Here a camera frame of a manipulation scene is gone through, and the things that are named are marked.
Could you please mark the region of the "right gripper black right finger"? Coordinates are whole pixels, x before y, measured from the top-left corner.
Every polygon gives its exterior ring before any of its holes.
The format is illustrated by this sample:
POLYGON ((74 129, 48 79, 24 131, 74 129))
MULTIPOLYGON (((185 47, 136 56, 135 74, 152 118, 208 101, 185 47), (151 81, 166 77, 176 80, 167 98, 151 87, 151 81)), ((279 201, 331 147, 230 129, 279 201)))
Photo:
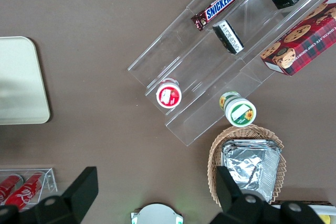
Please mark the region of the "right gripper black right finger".
POLYGON ((216 167, 216 193, 222 212, 211 223, 281 223, 280 211, 258 196, 243 194, 225 166, 216 167))

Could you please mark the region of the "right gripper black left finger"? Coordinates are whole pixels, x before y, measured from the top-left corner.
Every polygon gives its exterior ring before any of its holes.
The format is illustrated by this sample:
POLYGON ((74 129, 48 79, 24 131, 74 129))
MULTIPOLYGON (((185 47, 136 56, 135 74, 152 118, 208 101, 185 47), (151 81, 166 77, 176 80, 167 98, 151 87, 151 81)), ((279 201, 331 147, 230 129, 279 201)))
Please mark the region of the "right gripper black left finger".
POLYGON ((19 214, 20 223, 81 223, 99 192, 95 166, 86 167, 60 196, 43 199, 19 214))

